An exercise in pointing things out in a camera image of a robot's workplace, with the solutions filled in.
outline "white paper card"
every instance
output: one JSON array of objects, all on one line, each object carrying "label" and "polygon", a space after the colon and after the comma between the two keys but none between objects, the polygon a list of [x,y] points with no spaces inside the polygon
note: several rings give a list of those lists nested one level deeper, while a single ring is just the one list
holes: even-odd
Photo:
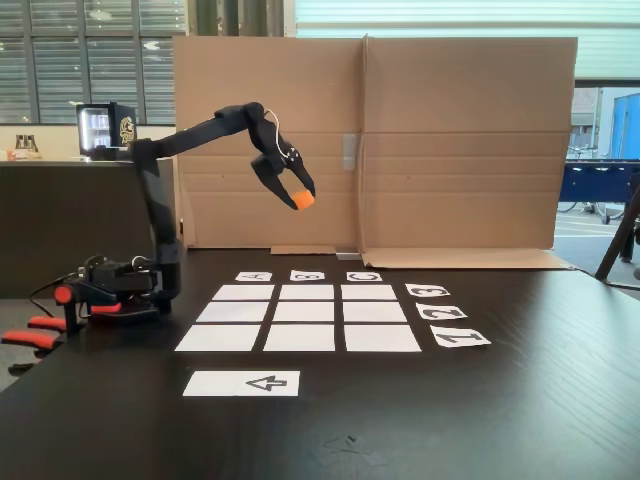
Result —
[{"label": "white paper card", "polygon": [[333,352],[333,325],[271,325],[265,352]]},{"label": "white paper card", "polygon": [[345,325],[349,352],[419,352],[409,325]]},{"label": "white paper card", "polygon": [[418,313],[425,320],[455,320],[456,318],[467,318],[458,307],[443,305],[422,305],[416,303]]},{"label": "white paper card", "polygon": [[343,300],[395,300],[391,285],[342,285]]},{"label": "white paper card", "polygon": [[474,345],[490,345],[491,342],[482,334],[470,328],[431,327],[438,345],[443,347],[473,347]]},{"label": "white paper card", "polygon": [[416,285],[414,283],[405,283],[409,294],[414,297],[444,297],[449,292],[444,287],[438,285]]},{"label": "white paper card", "polygon": [[260,323],[268,306],[269,302],[211,302],[196,322]]},{"label": "white paper card", "polygon": [[333,285],[283,285],[280,300],[333,300]]},{"label": "white paper card", "polygon": [[238,282],[268,282],[271,280],[269,272],[240,272],[236,277]]},{"label": "white paper card", "polygon": [[299,272],[298,270],[291,270],[292,282],[309,282],[312,280],[324,280],[324,273],[322,272]]},{"label": "white paper card", "polygon": [[176,352],[250,352],[260,325],[194,325]]},{"label": "white paper card", "polygon": [[347,272],[350,282],[381,282],[382,277],[376,272]]},{"label": "white paper card", "polygon": [[353,322],[406,322],[398,302],[344,302],[345,323]]},{"label": "white paper card", "polygon": [[273,285],[223,285],[214,300],[270,300]]},{"label": "white paper card", "polygon": [[333,302],[280,302],[274,322],[333,322]]},{"label": "white paper card", "polygon": [[299,371],[194,372],[185,397],[297,397]]}]

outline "number 3 card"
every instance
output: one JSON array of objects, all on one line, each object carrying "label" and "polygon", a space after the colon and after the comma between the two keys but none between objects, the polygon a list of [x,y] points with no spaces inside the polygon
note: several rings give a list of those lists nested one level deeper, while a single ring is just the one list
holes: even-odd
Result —
[{"label": "number 3 card", "polygon": [[413,283],[405,283],[407,290],[414,297],[443,297],[449,295],[449,292],[438,285],[415,285]]}]

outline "cable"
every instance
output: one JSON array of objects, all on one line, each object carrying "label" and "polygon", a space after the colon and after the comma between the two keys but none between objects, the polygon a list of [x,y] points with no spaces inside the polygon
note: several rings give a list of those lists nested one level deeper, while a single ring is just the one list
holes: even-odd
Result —
[{"label": "cable", "polygon": [[82,315],[82,307],[84,307],[84,302],[81,302],[80,305],[78,305],[78,316],[80,318],[89,318],[89,315]]},{"label": "cable", "polygon": [[35,305],[36,307],[38,307],[40,310],[42,310],[45,314],[47,314],[47,316],[49,317],[54,317],[53,313],[51,313],[49,310],[47,310],[47,308],[42,305],[41,303],[39,303],[36,299],[34,299],[33,297],[36,296],[38,293],[40,293],[41,291],[49,288],[49,287],[53,287],[54,285],[57,285],[58,283],[66,280],[69,277],[73,277],[74,275],[77,275],[76,272],[72,272],[72,273],[67,273],[66,275],[63,275],[62,277],[58,277],[56,278],[53,282],[49,282],[46,285],[38,288],[37,290],[34,290],[31,295],[29,295],[29,301]]},{"label": "cable", "polygon": [[136,255],[135,257],[133,257],[133,260],[131,260],[131,268],[133,268],[134,270],[136,269],[136,266],[134,265],[135,261],[138,258],[142,258],[143,260],[149,260],[147,257],[143,257],[142,255]]},{"label": "cable", "polygon": [[280,120],[278,120],[278,117],[276,116],[275,113],[273,113],[272,110],[267,110],[266,112],[264,112],[264,116],[265,117],[267,116],[267,113],[270,113],[271,115],[273,115],[273,118],[276,119],[276,147],[278,147],[278,151],[280,152],[280,155],[282,155],[284,158],[289,158],[289,154],[288,153],[285,155],[282,152],[282,150],[280,150],[280,142],[278,141],[278,139],[280,138]]}]

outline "window blinds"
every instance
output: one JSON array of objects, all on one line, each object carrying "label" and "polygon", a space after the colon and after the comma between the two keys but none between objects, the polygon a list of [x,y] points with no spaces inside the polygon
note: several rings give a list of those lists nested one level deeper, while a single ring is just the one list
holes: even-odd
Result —
[{"label": "window blinds", "polygon": [[578,37],[576,78],[640,79],[640,0],[296,0],[298,37]]}]

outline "robotic arm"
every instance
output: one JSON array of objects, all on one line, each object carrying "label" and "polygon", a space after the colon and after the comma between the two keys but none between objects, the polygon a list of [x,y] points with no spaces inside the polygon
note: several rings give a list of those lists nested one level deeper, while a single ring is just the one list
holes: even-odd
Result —
[{"label": "robotic arm", "polygon": [[[54,281],[54,296],[65,307],[65,331],[72,334],[81,326],[77,305],[84,304],[89,321],[122,324],[156,318],[171,310],[171,300],[180,293],[180,245],[167,197],[163,191],[158,159],[171,157],[227,135],[249,131],[260,156],[251,162],[258,179],[294,210],[313,203],[315,186],[302,163],[299,152],[279,133],[279,124],[265,118],[259,103],[225,107],[199,125],[161,140],[134,141],[130,156],[140,179],[155,237],[155,259],[136,257],[131,262],[114,262],[102,256],[88,259],[79,272]],[[104,149],[91,157],[112,155]],[[287,168],[306,191],[292,199],[278,175]]]},{"label": "robotic arm", "polygon": [[[160,181],[158,158],[171,157],[205,143],[243,130],[249,131],[251,142],[261,155],[251,162],[260,182],[294,210],[313,202],[316,191],[313,180],[304,168],[300,153],[279,133],[279,125],[265,118],[259,103],[225,107],[215,112],[211,120],[157,141],[138,140],[131,145],[144,192],[151,226],[156,238],[156,264],[162,276],[162,289],[148,294],[150,300],[170,300],[179,293],[179,259],[176,227]],[[292,199],[278,179],[284,169],[291,170],[306,188]]]}]

